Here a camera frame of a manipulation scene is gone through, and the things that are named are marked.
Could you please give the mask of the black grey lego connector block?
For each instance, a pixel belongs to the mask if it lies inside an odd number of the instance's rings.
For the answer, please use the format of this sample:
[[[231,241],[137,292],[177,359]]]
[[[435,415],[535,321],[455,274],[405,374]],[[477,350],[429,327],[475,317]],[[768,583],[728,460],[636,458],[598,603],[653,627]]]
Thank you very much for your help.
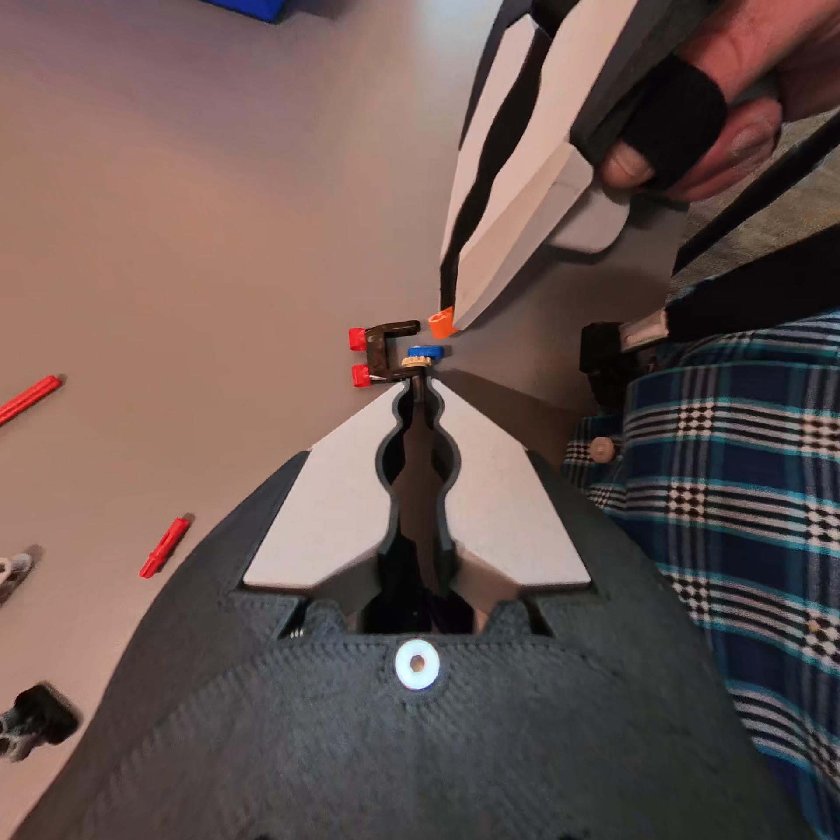
[[[68,740],[80,727],[79,710],[50,683],[22,691],[1,714],[1,757],[23,761],[43,745]]]

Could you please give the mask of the small black lego assembly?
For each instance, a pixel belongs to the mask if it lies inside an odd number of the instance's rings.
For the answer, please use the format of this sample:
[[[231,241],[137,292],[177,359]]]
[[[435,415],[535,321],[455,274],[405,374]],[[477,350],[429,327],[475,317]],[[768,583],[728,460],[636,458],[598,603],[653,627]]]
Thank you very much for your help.
[[[349,345],[353,352],[364,352],[366,362],[352,367],[352,383],[357,389],[372,384],[395,383],[418,375],[433,364],[425,358],[405,357],[399,365],[393,364],[389,356],[389,340],[410,338],[421,330],[417,320],[387,322],[370,328],[349,330]]]

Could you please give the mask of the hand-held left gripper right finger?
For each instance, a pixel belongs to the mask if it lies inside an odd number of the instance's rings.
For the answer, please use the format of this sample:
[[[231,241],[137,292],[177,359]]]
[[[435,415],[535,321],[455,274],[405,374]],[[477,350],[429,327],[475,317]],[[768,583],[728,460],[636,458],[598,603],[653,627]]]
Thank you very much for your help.
[[[427,395],[453,453],[441,498],[441,548],[452,557],[442,582],[472,608],[589,587],[528,450],[439,380],[427,380]]]

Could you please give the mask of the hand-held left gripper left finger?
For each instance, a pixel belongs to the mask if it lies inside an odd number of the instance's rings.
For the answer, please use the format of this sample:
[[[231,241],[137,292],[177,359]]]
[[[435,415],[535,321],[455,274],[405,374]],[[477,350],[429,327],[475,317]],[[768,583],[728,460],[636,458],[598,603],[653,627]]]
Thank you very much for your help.
[[[396,529],[385,446],[404,428],[405,383],[388,387],[306,453],[255,551],[244,587],[364,608],[380,592],[377,559]]]

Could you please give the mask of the person in plaid shirt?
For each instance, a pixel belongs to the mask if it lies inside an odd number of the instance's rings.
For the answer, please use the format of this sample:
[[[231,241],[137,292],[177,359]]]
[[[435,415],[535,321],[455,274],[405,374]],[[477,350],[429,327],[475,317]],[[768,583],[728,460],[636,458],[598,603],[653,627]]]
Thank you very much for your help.
[[[839,834],[839,313],[660,345],[563,475],[703,633],[773,777]]]

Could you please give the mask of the long red lego pin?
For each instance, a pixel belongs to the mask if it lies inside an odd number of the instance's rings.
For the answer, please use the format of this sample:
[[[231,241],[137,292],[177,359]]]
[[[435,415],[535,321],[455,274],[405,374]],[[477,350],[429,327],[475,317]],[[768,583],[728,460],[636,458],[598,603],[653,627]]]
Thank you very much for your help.
[[[161,568],[183,540],[192,523],[193,519],[191,517],[179,517],[173,520],[143,564],[139,572],[141,579],[149,580],[161,571]]]

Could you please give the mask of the person's right hand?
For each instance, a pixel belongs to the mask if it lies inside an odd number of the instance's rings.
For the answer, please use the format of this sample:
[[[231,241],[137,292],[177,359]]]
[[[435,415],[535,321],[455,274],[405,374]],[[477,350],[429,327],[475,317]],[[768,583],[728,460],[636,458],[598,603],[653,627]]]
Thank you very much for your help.
[[[838,102],[838,1],[722,2],[651,73],[599,175],[702,201],[766,162],[783,123]]]

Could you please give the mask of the blue plastic bin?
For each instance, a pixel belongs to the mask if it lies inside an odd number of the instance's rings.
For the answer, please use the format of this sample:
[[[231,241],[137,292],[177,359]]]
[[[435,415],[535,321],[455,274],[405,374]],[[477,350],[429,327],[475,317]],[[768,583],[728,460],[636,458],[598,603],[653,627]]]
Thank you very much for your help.
[[[203,1],[206,5],[222,8],[228,12],[239,14],[260,23],[272,24],[284,11],[288,1],[235,1],[210,0]]]

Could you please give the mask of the light grey lego beam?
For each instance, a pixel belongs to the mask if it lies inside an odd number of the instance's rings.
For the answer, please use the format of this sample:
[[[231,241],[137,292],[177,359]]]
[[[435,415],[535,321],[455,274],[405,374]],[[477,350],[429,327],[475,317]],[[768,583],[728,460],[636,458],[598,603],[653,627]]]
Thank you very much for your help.
[[[30,553],[19,553],[12,558],[1,558],[1,606],[23,583],[34,566]]]

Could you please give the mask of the long red lego axle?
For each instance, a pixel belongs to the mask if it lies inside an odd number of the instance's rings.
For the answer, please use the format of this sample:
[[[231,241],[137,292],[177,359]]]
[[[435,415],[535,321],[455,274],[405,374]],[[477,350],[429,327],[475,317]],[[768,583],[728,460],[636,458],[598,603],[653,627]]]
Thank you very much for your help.
[[[64,378],[51,374],[7,400],[1,405],[1,426],[12,422],[29,408],[58,391],[63,384]]]

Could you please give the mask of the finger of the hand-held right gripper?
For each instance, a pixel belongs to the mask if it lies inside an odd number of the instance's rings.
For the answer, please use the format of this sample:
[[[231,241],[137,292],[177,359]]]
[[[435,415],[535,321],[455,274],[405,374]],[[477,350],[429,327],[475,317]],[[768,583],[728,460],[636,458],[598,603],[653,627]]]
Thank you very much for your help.
[[[553,41],[552,12],[499,12],[482,52],[458,143],[441,249],[439,306],[455,313],[458,268],[491,188],[528,127]]]
[[[464,331],[510,285],[545,242],[598,253],[608,247],[627,220],[626,192],[606,190],[595,181],[595,167],[571,142],[556,143],[567,128],[571,100],[563,99],[559,118],[539,94],[533,120],[495,180],[487,211],[490,224],[467,247],[458,264],[454,324]]]

